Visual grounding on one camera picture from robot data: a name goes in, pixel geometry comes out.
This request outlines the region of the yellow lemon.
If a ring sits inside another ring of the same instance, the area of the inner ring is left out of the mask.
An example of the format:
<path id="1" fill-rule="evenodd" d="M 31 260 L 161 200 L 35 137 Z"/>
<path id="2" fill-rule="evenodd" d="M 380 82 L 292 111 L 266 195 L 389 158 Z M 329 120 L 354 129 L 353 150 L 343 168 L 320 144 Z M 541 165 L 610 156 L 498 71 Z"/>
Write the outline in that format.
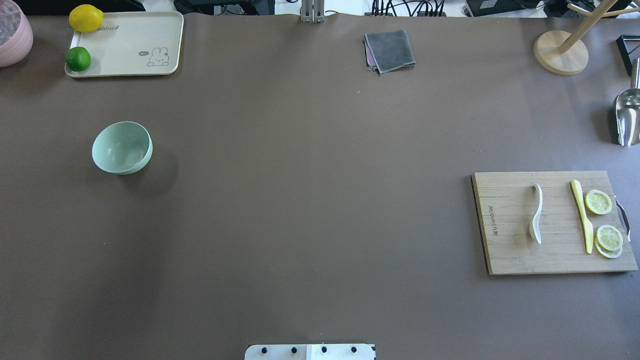
<path id="1" fill-rule="evenodd" d="M 68 15 L 68 23 L 71 29 L 81 33 L 90 33 L 98 30 L 102 26 L 103 19 L 103 11 L 91 4 L 78 5 Z"/>

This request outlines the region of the lemon slice lower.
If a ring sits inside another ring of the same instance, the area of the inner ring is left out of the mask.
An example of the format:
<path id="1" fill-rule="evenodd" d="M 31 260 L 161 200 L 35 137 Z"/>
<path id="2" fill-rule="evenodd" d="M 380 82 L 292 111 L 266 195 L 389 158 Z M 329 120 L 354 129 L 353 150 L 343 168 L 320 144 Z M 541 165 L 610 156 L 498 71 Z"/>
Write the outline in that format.
<path id="1" fill-rule="evenodd" d="M 624 237 L 622 233 L 612 225 L 602 225 L 595 234 L 596 250 L 608 259 L 620 257 L 623 251 Z"/>

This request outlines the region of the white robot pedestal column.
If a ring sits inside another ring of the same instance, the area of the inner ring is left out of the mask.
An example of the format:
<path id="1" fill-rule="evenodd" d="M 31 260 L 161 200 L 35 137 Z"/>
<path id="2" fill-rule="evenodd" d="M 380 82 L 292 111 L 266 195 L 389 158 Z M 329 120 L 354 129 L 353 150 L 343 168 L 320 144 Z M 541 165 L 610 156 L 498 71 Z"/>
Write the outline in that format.
<path id="1" fill-rule="evenodd" d="M 247 347 L 245 360 L 375 360 L 374 344 L 254 344 Z"/>

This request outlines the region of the green lime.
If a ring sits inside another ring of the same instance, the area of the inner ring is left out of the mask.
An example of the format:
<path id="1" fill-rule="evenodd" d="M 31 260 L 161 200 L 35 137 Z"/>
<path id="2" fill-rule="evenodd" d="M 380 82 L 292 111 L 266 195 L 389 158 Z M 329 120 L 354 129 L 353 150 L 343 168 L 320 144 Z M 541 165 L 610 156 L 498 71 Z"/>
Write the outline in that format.
<path id="1" fill-rule="evenodd" d="M 92 64 L 92 56 L 85 47 L 73 47 L 67 50 L 65 63 L 73 72 L 86 71 Z"/>

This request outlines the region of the lemon slice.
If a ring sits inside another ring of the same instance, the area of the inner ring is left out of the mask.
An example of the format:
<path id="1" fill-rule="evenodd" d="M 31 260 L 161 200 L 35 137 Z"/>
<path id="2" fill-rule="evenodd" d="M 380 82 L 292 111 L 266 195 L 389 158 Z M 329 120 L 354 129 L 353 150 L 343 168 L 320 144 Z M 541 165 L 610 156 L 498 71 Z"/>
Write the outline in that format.
<path id="1" fill-rule="evenodd" d="M 622 233 L 612 225 L 602 225 L 595 234 L 596 250 L 608 259 L 620 257 L 623 251 L 624 237 Z"/>
<path id="2" fill-rule="evenodd" d="M 610 196 L 598 189 L 588 191 L 584 196 L 584 202 L 585 207 L 596 215 L 610 214 L 613 209 Z"/>

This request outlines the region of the mint green bowl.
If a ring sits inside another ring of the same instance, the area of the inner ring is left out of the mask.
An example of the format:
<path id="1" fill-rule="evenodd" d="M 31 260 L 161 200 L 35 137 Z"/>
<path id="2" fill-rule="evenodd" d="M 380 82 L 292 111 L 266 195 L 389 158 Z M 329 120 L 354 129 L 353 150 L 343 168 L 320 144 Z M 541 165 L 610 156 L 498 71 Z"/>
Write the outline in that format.
<path id="1" fill-rule="evenodd" d="M 153 139 L 135 121 L 119 121 L 103 129 L 94 139 L 94 164 L 106 173 L 128 175 L 142 170 L 153 155 Z"/>

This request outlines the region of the cream rabbit tray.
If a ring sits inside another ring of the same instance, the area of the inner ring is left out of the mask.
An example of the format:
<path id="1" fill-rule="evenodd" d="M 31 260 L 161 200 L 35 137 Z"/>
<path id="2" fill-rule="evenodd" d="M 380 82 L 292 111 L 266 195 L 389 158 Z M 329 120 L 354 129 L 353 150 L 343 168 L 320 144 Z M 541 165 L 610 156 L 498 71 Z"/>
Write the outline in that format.
<path id="1" fill-rule="evenodd" d="M 185 19 L 178 11 L 105 13 L 93 32 L 74 32 L 70 47 L 83 47 L 90 67 L 72 78 L 170 75 L 179 66 Z"/>

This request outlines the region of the lemon slice upper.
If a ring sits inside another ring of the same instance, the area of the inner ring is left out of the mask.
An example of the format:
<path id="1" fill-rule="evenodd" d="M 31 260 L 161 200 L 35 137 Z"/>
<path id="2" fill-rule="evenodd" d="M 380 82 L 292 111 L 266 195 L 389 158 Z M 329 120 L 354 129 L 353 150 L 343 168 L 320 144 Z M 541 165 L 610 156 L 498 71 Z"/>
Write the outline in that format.
<path id="1" fill-rule="evenodd" d="M 610 196 L 598 189 L 588 191 L 584 196 L 584 202 L 585 207 L 596 215 L 610 214 L 613 209 Z"/>

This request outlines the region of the grey folded cloth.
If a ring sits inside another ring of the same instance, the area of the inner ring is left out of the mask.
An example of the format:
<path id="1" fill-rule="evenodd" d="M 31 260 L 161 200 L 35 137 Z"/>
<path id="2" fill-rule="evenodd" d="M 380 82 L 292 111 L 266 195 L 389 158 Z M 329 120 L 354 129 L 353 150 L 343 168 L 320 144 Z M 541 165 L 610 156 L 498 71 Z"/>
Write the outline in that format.
<path id="1" fill-rule="evenodd" d="M 405 29 L 366 33 L 363 41 L 366 66 L 380 75 L 414 68 L 416 59 Z"/>

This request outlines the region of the wooden mug tree stand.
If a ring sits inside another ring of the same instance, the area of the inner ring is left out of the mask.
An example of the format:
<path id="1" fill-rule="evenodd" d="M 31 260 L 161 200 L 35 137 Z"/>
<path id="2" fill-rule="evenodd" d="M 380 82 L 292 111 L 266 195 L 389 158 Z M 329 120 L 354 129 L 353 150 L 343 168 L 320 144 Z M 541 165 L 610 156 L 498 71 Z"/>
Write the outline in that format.
<path id="1" fill-rule="evenodd" d="M 588 50 L 581 41 L 583 35 L 601 18 L 609 18 L 622 14 L 639 12 L 640 3 L 633 0 L 636 7 L 611 11 L 615 0 L 602 0 L 594 10 L 586 10 L 580 6 L 569 4 L 567 7 L 583 15 L 583 22 L 573 32 L 549 30 L 535 39 L 533 53 L 535 59 L 546 70 L 556 75 L 573 76 L 585 69 L 589 60 Z"/>

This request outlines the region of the yellow plastic knife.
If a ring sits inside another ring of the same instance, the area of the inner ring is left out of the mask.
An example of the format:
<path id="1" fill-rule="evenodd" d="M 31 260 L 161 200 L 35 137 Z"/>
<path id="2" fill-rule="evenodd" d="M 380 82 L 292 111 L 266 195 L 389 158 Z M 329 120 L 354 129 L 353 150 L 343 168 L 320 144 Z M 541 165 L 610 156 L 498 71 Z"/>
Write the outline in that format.
<path id="1" fill-rule="evenodd" d="M 579 180 L 574 178 L 571 181 L 570 185 L 578 209 L 580 221 L 582 223 L 585 251 L 588 255 L 590 255 L 594 249 L 594 226 L 588 218 L 588 215 L 586 214 L 586 203 L 584 199 L 582 184 Z"/>

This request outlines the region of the wooden cutting board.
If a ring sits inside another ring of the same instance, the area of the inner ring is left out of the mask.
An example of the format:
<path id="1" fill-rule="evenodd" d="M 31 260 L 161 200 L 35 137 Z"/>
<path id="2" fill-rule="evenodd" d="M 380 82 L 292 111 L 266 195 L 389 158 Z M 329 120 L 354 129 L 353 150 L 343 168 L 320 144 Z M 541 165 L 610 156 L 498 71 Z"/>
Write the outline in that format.
<path id="1" fill-rule="evenodd" d="M 487 271 L 491 275 L 567 274 L 637 271 L 631 242 L 608 259 L 587 254 L 585 235 L 571 181 L 584 192 L 596 189 L 615 198 L 606 171 L 476 172 L 471 176 Z M 535 212 L 533 185 L 542 188 L 539 228 L 542 243 L 529 231 Z"/>

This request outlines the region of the aluminium frame post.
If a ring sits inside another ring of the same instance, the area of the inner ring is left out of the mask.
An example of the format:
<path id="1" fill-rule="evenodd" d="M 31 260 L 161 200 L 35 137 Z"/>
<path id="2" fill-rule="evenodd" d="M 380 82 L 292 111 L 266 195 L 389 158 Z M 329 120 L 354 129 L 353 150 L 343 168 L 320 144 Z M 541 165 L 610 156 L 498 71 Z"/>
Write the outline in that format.
<path id="1" fill-rule="evenodd" d="M 304 24 L 325 22 L 325 0 L 301 0 L 301 22 Z"/>

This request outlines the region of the metal scoop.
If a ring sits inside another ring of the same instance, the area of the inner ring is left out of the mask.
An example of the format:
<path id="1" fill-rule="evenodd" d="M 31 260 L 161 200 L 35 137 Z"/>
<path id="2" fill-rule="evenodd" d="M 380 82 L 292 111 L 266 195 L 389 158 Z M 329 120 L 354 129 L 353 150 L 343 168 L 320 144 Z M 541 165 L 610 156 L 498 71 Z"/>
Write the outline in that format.
<path id="1" fill-rule="evenodd" d="M 631 64 L 630 88 L 622 91 L 614 100 L 618 144 L 631 147 L 639 144 L 640 131 L 640 68 L 639 59 Z"/>

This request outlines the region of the white ceramic spoon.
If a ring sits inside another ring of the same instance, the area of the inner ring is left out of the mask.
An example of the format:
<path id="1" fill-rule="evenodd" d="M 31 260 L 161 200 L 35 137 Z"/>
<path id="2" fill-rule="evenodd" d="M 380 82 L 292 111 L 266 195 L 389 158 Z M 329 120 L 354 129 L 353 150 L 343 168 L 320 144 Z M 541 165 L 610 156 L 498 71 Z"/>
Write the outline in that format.
<path id="1" fill-rule="evenodd" d="M 532 189 L 534 192 L 534 214 L 532 215 L 532 218 L 528 225 L 528 230 L 531 238 L 534 239 L 539 245 L 541 245 L 542 235 L 540 230 L 540 218 L 544 206 L 544 194 L 542 191 L 542 187 L 538 183 L 533 184 Z"/>

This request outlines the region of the pink bowl with ice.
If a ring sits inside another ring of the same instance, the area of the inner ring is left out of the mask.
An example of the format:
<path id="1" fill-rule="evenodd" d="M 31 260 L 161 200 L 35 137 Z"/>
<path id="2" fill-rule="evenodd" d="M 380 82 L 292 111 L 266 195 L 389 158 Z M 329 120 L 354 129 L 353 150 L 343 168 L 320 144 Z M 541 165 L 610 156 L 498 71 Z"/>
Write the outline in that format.
<path id="1" fill-rule="evenodd" d="M 23 10 L 13 0 L 0 2 L 0 67 L 19 63 L 32 49 L 34 34 Z"/>

